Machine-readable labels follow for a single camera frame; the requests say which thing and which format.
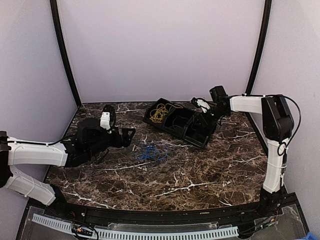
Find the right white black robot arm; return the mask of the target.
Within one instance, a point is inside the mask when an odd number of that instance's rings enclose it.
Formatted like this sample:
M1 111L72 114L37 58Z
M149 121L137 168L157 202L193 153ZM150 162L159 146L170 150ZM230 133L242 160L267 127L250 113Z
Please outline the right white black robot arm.
M212 103L203 98L193 98L192 104L202 110L203 124L216 125L220 119L232 112L259 114L267 139L267 168L255 213L266 217L275 208L274 199L282 194L284 175L287 167L287 151L299 127L288 105L289 97L282 94L234 95L229 96L223 86L210 91Z

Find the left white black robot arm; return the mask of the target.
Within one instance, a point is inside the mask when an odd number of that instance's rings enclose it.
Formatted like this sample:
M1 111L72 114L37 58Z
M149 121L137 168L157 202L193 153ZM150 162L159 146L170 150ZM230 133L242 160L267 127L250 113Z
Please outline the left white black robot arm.
M51 165L75 168L109 147L130 146L135 128L110 127L105 120L87 118L77 125L70 139L59 142L28 142L0 133L0 186L39 201L60 218L67 218L70 206L60 189L34 179L20 171L17 165Z

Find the black three-compartment bin tray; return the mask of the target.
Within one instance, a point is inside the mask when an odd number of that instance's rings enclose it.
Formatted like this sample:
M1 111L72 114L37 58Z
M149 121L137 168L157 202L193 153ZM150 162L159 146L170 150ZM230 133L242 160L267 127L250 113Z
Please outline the black three-compartment bin tray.
M143 122L203 149L215 132L217 124L201 125L200 113L179 103L160 98L145 111Z

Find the blue object bottom corner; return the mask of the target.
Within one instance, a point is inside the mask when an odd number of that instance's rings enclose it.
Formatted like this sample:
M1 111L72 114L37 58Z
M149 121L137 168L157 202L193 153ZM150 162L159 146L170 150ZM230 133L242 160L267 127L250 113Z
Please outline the blue object bottom corner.
M312 232L308 232L306 236L303 238L304 240L320 240L316 235Z

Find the black front rail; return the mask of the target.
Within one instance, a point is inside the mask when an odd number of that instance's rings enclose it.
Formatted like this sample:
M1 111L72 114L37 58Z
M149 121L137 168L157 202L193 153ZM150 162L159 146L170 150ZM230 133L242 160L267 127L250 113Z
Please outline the black front rail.
M262 216L257 213L258 203L238 206L185 211L134 211L90 207L73 203L64 205L64 213L52 206L45 210L51 216L86 224L107 226L111 223L132 225L183 225L218 222L220 224L251 223Z

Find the right black frame post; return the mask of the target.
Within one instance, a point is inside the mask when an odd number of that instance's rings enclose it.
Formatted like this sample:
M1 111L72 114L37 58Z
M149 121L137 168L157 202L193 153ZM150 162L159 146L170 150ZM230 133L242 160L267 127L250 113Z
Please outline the right black frame post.
M253 88L254 88L254 84L256 81L256 77L258 74L261 58L263 55L265 40L266 40L266 36L267 36L267 32L268 32L269 20L270 20L270 15L271 15L271 8L272 8L272 0L265 0L257 47L256 47L250 75L248 78L247 86L245 89L245 93L247 95L250 95L252 93Z

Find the black frame post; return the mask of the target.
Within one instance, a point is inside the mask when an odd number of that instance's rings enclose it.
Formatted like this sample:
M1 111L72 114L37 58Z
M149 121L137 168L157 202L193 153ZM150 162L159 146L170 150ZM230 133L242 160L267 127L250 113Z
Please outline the black frame post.
M51 15L52 15L52 20L53 20L53 25L54 25L54 31L56 35L56 40L62 60L62 64L64 67L64 71L67 77L67 81L74 99L74 102L79 108L82 105L80 95L76 86L76 81L74 79L73 73L72 73L72 68L71 64L69 61L69 56L67 53L67 48L63 36L63 30L62 30L62 24L60 20L60 14L59 14L59 9L58 9L58 1L57 0L50 0L50 9L51 9Z
M252 93L253 88L254 88L254 84L256 81L256 77L258 74L261 58L263 55L265 40L266 40L266 36L267 36L267 32L268 32L269 20L270 20L270 15L271 15L271 8L272 8L272 0L265 0L257 47L256 47L250 75L248 78L247 86L245 89L245 93L247 95L250 95Z

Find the left black frame post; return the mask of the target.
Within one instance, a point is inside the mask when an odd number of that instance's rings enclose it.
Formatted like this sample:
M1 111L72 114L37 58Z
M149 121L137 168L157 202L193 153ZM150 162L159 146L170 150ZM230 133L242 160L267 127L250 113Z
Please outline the left black frame post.
M64 71L67 77L67 81L74 99L74 102L79 108L82 105L80 95L76 86L76 81L74 79L73 73L72 73L72 68L71 64L69 61L69 56L67 53L67 48L63 36L63 30L62 30L62 24L60 20L60 14L59 14L59 9L58 9L58 1L57 0L50 0L50 9L51 9L51 15L52 15L52 20L53 20L53 25L54 25L54 31L56 35L56 40L62 60L62 64L64 67Z

